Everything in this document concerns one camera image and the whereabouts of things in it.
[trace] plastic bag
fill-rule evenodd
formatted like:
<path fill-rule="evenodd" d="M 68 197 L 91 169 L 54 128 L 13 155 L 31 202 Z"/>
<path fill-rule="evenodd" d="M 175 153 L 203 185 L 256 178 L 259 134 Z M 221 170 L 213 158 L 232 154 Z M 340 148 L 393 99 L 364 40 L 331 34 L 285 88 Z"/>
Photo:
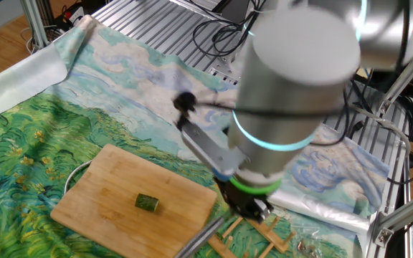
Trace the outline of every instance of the plastic bag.
<path fill-rule="evenodd" d="M 291 231 L 295 232 L 291 243 L 293 246 L 294 258 L 322 258 L 320 237 L 317 227 L 291 226 Z"/>

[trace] green grass pattern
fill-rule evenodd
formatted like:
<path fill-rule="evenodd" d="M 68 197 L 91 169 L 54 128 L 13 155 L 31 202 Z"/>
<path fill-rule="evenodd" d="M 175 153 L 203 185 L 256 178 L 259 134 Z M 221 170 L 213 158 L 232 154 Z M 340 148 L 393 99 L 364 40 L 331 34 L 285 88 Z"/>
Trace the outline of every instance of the green grass pattern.
<path fill-rule="evenodd" d="M 119 257 L 49 215 L 62 198 L 71 171 L 108 143 L 218 192 L 203 164 L 181 160 L 153 147 L 150 140 L 134 138 L 100 109 L 85 109 L 42 93 L 0 114 L 0 257 Z M 226 210 L 219 197 L 211 217 Z M 290 224 L 281 220 L 275 232 L 286 237 Z M 232 236 L 231 250 L 238 257 L 245 251 L 252 257 L 268 245 L 245 222 Z M 322 250 L 324 257 L 346 257 L 345 250 L 329 242 L 322 242 Z M 267 257 L 292 256 L 291 251 L 279 254 L 273 250 Z M 218 255 L 206 245 L 196 257 Z"/>

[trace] wooden skewer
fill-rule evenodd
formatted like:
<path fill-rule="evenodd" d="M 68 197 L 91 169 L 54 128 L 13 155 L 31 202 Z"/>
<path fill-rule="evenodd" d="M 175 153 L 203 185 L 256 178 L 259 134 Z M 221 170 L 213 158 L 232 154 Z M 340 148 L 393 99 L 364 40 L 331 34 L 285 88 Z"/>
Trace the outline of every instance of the wooden skewer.
<path fill-rule="evenodd" d="M 230 232 L 232 232 L 232 230 L 234 230 L 238 226 L 242 219 L 242 217 L 238 217 L 238 219 L 234 221 L 234 223 L 232 223 L 232 225 L 230 225 L 230 227 L 223 233 L 222 238 L 225 239 L 230 234 Z"/>
<path fill-rule="evenodd" d="M 271 225 L 269 226 L 269 231 L 272 231 L 272 229 L 275 227 L 275 225 L 277 225 L 279 220 L 280 220 L 280 217 L 276 216 L 275 219 L 272 221 Z"/>
<path fill-rule="evenodd" d="M 295 232 L 291 232 L 291 234 L 283 241 L 283 245 L 287 245 L 289 241 L 295 236 Z"/>
<path fill-rule="evenodd" d="M 234 237 L 233 236 L 229 236 L 229 238 L 227 239 L 227 241 L 226 241 L 226 246 L 225 246 L 225 248 L 224 249 L 229 249 L 229 247 L 230 247 L 230 244 L 232 243 L 232 240 L 234 239 Z"/>
<path fill-rule="evenodd" d="M 265 256 L 267 256 L 270 252 L 270 250 L 272 250 L 273 248 L 273 243 L 270 243 L 269 246 L 261 253 L 261 255 L 259 256 L 259 258 L 265 258 Z"/>

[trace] green light ring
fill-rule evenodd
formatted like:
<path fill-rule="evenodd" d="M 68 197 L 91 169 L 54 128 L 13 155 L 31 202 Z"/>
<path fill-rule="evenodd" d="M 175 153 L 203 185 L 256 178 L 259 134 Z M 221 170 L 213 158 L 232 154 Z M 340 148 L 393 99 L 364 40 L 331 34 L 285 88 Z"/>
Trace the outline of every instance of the green light ring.
<path fill-rule="evenodd" d="M 235 179 L 235 178 L 231 178 L 230 183 L 232 183 L 235 187 L 237 187 L 239 190 L 244 191 L 245 193 L 254 194 L 254 195 L 261 195 L 261 194 L 272 193 L 273 191 L 277 190 L 278 187 L 281 184 L 281 180 L 278 180 L 278 181 L 274 182 L 273 184 L 271 184 L 269 186 L 266 186 L 266 187 L 262 187 L 262 188 L 255 188 L 255 187 L 251 187 L 251 186 L 246 186 L 246 185 L 240 183 L 239 181 L 237 181 L 237 179 Z"/>

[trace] metal rod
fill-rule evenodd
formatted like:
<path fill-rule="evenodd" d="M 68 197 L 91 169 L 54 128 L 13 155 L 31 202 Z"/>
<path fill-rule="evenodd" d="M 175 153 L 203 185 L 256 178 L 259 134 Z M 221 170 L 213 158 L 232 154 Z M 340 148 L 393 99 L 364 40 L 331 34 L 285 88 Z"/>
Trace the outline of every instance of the metal rod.
<path fill-rule="evenodd" d="M 197 251 L 204 246 L 208 240 L 216 234 L 220 226 L 223 225 L 224 217 L 218 217 L 215 220 L 209 222 L 197 235 L 195 235 L 184 246 L 174 258 L 189 258 L 192 257 Z"/>
<path fill-rule="evenodd" d="M 379 112 L 385 114 L 390 105 L 398 98 L 399 94 L 413 79 L 413 60 L 407 65 L 406 69 L 402 71 L 396 82 L 391 86 L 389 91 L 385 94 L 381 101 Z"/>
<path fill-rule="evenodd" d="M 401 206 L 396 211 L 385 216 L 380 221 L 377 229 L 390 229 L 392 231 L 400 230 L 407 224 L 413 222 L 413 200 Z"/>

